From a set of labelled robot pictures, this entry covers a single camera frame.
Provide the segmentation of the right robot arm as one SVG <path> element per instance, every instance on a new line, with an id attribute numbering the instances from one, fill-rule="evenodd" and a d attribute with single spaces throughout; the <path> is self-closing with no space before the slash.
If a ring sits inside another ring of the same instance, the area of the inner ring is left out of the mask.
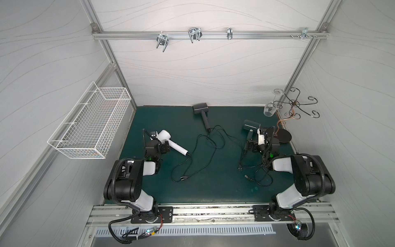
<path id="1" fill-rule="evenodd" d="M 264 171 L 288 172 L 293 176 L 293 184 L 275 195 L 269 203 L 269 214 L 293 210 L 307 202 L 335 193 L 335 182 L 319 155 L 297 153 L 278 156 L 276 144 L 275 138 L 269 138 L 251 145 L 253 151 L 262 154 L 261 167 Z"/>

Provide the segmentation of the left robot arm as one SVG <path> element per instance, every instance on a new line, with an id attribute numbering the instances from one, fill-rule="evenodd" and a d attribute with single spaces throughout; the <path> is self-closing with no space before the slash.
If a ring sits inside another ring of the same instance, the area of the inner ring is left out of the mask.
<path id="1" fill-rule="evenodd" d="M 157 215 L 156 200 L 143 190 L 143 177 L 158 174 L 161 156 L 170 151 L 168 141 L 151 140 L 145 145 L 143 159 L 116 160 L 103 189 L 105 200 L 139 211 Z"/>

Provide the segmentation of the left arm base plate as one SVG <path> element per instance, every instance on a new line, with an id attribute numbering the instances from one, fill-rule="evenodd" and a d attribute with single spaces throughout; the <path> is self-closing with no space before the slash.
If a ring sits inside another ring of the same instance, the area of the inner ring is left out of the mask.
<path id="1" fill-rule="evenodd" d="M 143 223 L 171 223 L 173 219 L 173 207 L 154 206 L 149 212 L 141 212 L 131 219 L 132 224 Z"/>

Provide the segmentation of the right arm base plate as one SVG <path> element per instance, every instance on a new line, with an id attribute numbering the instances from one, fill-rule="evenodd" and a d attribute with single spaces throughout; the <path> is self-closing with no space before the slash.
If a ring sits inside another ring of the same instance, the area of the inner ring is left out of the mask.
<path id="1" fill-rule="evenodd" d="M 294 221 L 295 215 L 291 210 L 281 209 L 273 205 L 253 205 L 248 211 L 256 222 Z"/>

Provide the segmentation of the green hair dryer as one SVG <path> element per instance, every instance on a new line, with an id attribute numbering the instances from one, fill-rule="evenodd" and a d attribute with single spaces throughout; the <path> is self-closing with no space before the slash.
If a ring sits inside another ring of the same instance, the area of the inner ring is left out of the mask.
<path id="1" fill-rule="evenodd" d="M 244 151 L 248 151 L 251 148 L 253 148 L 253 146 L 255 144 L 258 143 L 258 130 L 260 129 L 261 124 L 248 120 L 246 119 L 244 121 L 244 125 L 243 125 L 243 129 L 247 131 L 247 136 L 246 136 L 246 141 L 245 141 L 245 145 L 244 145 Z"/>

